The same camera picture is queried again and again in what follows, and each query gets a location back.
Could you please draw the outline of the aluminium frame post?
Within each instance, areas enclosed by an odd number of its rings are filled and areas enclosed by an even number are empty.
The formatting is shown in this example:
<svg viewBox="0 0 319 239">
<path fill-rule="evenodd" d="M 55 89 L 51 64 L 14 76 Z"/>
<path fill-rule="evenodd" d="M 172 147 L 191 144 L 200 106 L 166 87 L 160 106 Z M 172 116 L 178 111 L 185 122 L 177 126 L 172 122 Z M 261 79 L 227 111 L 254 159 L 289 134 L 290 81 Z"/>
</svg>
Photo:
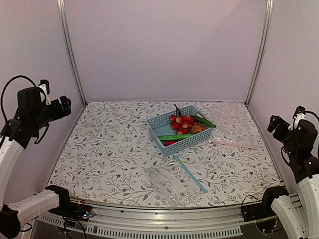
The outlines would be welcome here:
<svg viewBox="0 0 319 239">
<path fill-rule="evenodd" d="M 274 7 L 274 0 L 266 0 L 266 8 L 265 8 L 265 16 L 264 16 L 264 22 L 262 27 L 261 40 L 259 44 L 258 54 L 257 54 L 251 82 L 250 82 L 248 93 L 245 99 L 246 107 L 248 107 L 252 101 L 253 94 L 257 85 L 258 77 L 260 74 L 260 70 L 262 68 L 263 58 L 266 51 L 267 40 L 268 40 L 270 26 L 271 26 L 273 7 Z"/>
<path fill-rule="evenodd" d="M 57 0 L 57 9 L 58 9 L 59 21 L 60 21 L 60 25 L 62 29 L 62 35 L 64 39 L 64 44 L 65 44 L 72 76 L 75 82 L 75 86 L 76 86 L 80 101 L 82 105 L 86 106 L 87 100 L 85 98 L 84 89 L 81 83 L 81 79 L 80 79 L 80 75 L 79 75 L 79 71 L 78 71 L 78 67 L 77 67 L 77 63 L 76 63 L 76 59 L 75 59 L 75 55 L 74 55 L 74 51 L 72 47 L 64 0 Z"/>
</svg>

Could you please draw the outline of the red chili pepper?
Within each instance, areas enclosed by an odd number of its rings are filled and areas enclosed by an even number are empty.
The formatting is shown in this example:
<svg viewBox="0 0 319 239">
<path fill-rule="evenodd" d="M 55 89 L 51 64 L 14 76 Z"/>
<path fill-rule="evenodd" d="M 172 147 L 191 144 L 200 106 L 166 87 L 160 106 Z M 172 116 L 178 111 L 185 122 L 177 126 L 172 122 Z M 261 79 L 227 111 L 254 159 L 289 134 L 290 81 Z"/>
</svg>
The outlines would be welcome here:
<svg viewBox="0 0 319 239">
<path fill-rule="evenodd" d="M 166 142 L 164 143 L 164 145 L 165 145 L 165 146 L 170 146 L 170 145 L 175 144 L 175 143 L 177 143 L 177 141 L 166 141 Z"/>
</svg>

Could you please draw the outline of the clear blue zipper bag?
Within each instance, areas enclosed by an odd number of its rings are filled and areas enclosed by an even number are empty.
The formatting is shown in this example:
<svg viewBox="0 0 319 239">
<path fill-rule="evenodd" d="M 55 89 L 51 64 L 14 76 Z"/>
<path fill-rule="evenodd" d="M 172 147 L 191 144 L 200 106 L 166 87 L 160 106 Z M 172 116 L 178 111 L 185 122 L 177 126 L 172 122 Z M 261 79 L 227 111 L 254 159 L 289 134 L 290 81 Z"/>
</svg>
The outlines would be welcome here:
<svg viewBox="0 0 319 239">
<path fill-rule="evenodd" d="M 144 168 L 144 172 L 158 207 L 197 207 L 208 193 L 177 155 L 166 159 L 163 166 Z"/>
</svg>

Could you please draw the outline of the dark green bumpy cucumber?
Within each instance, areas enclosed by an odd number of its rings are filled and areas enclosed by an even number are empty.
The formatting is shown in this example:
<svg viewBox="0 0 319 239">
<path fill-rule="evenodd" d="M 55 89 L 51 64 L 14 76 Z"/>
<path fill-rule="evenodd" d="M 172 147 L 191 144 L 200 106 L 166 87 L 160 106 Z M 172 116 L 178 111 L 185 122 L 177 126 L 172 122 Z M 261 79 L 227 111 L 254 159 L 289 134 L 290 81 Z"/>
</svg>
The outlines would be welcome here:
<svg viewBox="0 0 319 239">
<path fill-rule="evenodd" d="M 204 126 L 208 126 L 208 127 L 211 127 L 211 128 L 216 128 L 216 125 L 213 124 L 212 122 L 210 122 L 209 120 L 205 119 L 205 118 L 201 118 L 201 117 L 198 117 L 198 116 L 191 116 L 195 122 L 199 123 L 199 124 L 202 124 Z"/>
</svg>

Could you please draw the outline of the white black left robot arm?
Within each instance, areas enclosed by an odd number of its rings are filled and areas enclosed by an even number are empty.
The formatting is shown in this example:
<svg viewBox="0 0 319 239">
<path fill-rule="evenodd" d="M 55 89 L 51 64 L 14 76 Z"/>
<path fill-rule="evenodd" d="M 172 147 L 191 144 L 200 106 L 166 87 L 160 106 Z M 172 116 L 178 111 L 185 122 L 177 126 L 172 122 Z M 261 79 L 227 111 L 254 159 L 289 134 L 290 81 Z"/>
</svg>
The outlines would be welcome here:
<svg viewBox="0 0 319 239">
<path fill-rule="evenodd" d="M 29 77 L 18 75 L 5 86 L 19 78 L 27 80 L 32 86 L 18 91 L 18 107 L 14 117 L 8 119 L 4 107 L 0 108 L 4 118 L 4 127 L 0 132 L 0 233 L 8 239 L 18 236 L 24 225 L 45 212 L 56 209 L 63 216 L 74 212 L 68 190 L 54 185 L 22 201 L 4 203 L 4 193 L 13 168 L 30 140 L 35 138 L 35 144 L 39 144 L 44 138 L 39 133 L 42 128 L 48 130 L 50 122 L 71 114 L 71 101 L 66 96 L 50 100 L 50 86 L 46 79 L 36 85 Z"/>
</svg>

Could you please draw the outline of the light blue plastic basket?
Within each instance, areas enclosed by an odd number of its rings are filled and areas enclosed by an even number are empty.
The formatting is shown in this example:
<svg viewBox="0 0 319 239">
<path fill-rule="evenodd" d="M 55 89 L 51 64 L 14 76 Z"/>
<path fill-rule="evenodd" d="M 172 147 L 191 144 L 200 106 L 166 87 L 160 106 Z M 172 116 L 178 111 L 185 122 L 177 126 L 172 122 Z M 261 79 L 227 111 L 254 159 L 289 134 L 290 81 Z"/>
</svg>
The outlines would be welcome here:
<svg viewBox="0 0 319 239">
<path fill-rule="evenodd" d="M 173 114 L 175 114 L 175 111 L 170 110 L 147 119 L 149 133 L 164 156 L 180 152 L 211 137 L 214 128 L 208 125 L 205 126 L 206 130 L 197 134 L 177 135 L 170 126 L 170 117 Z"/>
</svg>

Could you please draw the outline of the clear pink zipper bag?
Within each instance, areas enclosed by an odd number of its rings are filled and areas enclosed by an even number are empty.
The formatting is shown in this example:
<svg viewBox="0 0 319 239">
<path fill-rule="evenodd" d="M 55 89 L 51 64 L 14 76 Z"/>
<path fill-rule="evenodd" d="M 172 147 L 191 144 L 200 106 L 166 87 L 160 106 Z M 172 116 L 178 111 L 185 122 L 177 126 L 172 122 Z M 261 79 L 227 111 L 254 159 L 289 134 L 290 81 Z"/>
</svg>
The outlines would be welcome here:
<svg viewBox="0 0 319 239">
<path fill-rule="evenodd" d="M 212 133 L 213 142 L 243 148 L 256 146 L 255 123 L 244 104 L 214 103 L 208 118 L 216 125 Z"/>
</svg>

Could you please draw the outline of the left aluminium frame post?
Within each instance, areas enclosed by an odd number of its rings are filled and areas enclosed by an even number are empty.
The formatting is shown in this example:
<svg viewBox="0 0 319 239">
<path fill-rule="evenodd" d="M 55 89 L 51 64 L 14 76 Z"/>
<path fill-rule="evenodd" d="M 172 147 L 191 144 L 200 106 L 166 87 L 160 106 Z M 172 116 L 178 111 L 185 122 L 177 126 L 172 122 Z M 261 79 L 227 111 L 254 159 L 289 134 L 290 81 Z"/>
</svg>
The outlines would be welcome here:
<svg viewBox="0 0 319 239">
<path fill-rule="evenodd" d="M 77 67 L 77 63 L 76 63 L 76 59 L 75 59 L 75 55 L 74 55 L 74 51 L 72 47 L 64 0 L 57 0 L 57 9 L 58 9 L 59 21 L 60 21 L 60 25 L 62 29 L 62 35 L 64 39 L 64 44 L 65 44 L 72 76 L 75 82 L 75 86 L 76 86 L 80 101 L 82 105 L 86 106 L 87 100 L 85 98 L 84 89 L 81 83 L 81 79 L 80 79 L 80 75 L 79 75 L 79 71 L 78 71 L 78 67 Z"/>
</svg>

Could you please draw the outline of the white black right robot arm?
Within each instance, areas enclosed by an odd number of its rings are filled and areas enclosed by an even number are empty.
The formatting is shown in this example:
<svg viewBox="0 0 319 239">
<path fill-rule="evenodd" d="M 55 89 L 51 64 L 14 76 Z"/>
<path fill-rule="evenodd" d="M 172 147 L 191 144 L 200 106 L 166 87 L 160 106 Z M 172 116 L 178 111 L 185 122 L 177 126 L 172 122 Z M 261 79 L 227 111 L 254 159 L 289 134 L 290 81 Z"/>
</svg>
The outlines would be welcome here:
<svg viewBox="0 0 319 239">
<path fill-rule="evenodd" d="M 308 114 L 318 117 L 314 112 L 298 106 L 292 123 L 280 116 L 271 116 L 267 128 L 282 143 L 281 156 L 298 185 L 297 195 L 305 218 L 298 214 L 284 186 L 271 187 L 265 191 L 262 203 L 258 205 L 258 213 L 268 217 L 274 212 L 290 239 L 319 237 L 319 158 L 312 154 L 318 131 L 306 119 Z"/>
</svg>

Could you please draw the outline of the brown potato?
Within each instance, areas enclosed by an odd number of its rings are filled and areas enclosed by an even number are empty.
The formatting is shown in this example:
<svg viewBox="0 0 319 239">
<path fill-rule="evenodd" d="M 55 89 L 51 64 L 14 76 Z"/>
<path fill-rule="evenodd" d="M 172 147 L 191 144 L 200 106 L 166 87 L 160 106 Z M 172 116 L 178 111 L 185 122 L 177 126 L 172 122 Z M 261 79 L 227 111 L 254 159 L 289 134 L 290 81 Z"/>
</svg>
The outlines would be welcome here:
<svg viewBox="0 0 319 239">
<path fill-rule="evenodd" d="M 197 134 L 200 133 L 202 131 L 207 130 L 206 126 L 202 125 L 202 124 L 194 124 L 191 128 L 190 128 L 190 133 L 191 134 Z"/>
</svg>

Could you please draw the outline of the smooth green cucumber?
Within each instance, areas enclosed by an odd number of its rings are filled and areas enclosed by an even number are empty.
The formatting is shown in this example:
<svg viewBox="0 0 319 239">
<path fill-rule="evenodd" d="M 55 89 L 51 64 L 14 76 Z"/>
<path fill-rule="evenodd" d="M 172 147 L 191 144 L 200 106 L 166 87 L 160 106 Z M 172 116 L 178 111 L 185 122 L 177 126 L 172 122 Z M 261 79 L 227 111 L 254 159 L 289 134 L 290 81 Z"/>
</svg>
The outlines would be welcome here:
<svg viewBox="0 0 319 239">
<path fill-rule="evenodd" d="M 176 135 L 162 135 L 158 139 L 160 141 L 180 141 L 194 136 L 194 134 L 176 134 Z"/>
</svg>

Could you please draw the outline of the red lychee fruit bunch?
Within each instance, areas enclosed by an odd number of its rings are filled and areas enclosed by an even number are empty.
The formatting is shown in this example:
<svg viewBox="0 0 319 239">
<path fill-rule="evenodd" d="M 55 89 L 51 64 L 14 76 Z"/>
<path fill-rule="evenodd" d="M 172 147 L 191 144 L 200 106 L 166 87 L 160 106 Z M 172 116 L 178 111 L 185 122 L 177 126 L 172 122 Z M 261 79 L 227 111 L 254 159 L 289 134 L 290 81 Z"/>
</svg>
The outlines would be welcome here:
<svg viewBox="0 0 319 239">
<path fill-rule="evenodd" d="M 172 114 L 169 117 L 171 129 L 176 132 L 176 135 L 194 133 L 194 130 L 192 129 L 195 123 L 194 117 L 183 115 L 176 104 L 174 104 L 174 107 L 175 114 Z"/>
</svg>

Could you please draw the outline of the floral patterned table mat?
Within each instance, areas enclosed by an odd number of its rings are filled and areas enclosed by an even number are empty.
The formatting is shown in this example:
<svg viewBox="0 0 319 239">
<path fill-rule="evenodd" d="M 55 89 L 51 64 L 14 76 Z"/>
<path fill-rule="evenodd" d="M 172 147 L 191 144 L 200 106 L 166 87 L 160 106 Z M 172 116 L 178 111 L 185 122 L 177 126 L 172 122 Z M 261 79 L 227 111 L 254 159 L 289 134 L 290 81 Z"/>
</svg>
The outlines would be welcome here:
<svg viewBox="0 0 319 239">
<path fill-rule="evenodd" d="M 57 160 L 50 185 L 85 201 L 158 207 L 144 168 L 163 166 L 164 156 L 149 133 L 147 119 L 174 111 L 173 102 L 89 103 Z M 194 102 L 208 118 L 214 103 Z M 256 127 L 254 148 L 209 139 L 177 153 L 208 190 L 197 207 L 240 204 L 260 199 L 280 186 L 272 159 Z"/>
</svg>

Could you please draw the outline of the right aluminium frame post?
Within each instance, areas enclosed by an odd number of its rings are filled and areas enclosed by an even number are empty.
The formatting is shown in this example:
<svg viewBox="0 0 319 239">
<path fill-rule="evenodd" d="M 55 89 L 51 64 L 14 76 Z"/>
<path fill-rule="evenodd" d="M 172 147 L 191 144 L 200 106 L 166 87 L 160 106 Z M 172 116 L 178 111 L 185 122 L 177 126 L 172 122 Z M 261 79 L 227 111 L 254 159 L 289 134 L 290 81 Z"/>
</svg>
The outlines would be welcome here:
<svg viewBox="0 0 319 239">
<path fill-rule="evenodd" d="M 273 7 L 274 7 L 274 0 L 266 0 L 266 8 L 265 8 L 265 16 L 264 16 L 264 22 L 262 27 L 261 40 L 259 44 L 258 54 L 257 54 L 251 82 L 250 82 L 248 93 L 245 99 L 246 107 L 248 107 L 252 101 L 253 94 L 257 85 L 258 77 L 260 74 L 260 70 L 262 68 L 263 58 L 266 51 L 267 40 L 268 40 L 270 26 L 271 26 Z"/>
</svg>

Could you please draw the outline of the front aluminium rail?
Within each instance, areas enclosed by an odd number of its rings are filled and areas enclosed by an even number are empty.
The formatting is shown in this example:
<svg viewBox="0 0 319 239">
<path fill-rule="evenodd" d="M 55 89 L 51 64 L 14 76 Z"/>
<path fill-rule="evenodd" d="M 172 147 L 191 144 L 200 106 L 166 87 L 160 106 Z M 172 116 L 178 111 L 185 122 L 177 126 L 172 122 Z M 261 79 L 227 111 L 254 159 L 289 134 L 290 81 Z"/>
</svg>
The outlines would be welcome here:
<svg viewBox="0 0 319 239">
<path fill-rule="evenodd" d="M 61 216 L 36 219 L 30 239 L 287 239 L 277 216 L 246 222 L 240 205 L 206 208 L 146 208 L 88 202 L 95 215 L 64 227 Z"/>
</svg>

